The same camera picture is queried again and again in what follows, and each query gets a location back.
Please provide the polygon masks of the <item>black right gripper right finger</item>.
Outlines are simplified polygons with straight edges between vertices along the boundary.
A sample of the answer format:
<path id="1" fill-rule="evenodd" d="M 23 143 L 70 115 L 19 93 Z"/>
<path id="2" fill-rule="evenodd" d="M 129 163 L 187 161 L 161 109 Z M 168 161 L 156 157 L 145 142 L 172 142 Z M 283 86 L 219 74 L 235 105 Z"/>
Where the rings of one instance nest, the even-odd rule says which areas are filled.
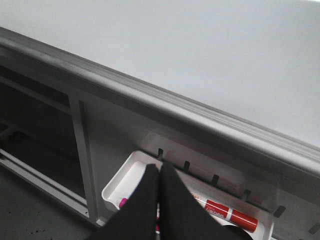
<path id="1" fill-rule="evenodd" d="M 159 229 L 162 240 L 250 240 L 240 229 L 220 225 L 197 202 L 172 164 L 159 172 Z"/>

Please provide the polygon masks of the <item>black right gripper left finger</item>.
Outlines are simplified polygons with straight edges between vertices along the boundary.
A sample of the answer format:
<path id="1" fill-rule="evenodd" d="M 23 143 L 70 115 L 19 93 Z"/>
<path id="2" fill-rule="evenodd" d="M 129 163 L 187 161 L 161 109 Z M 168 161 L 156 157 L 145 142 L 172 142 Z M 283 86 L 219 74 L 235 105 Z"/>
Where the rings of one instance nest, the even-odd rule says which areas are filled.
<path id="1" fill-rule="evenodd" d="M 91 240 L 155 240 L 159 170 L 148 164 L 124 206 L 91 236 Z"/>

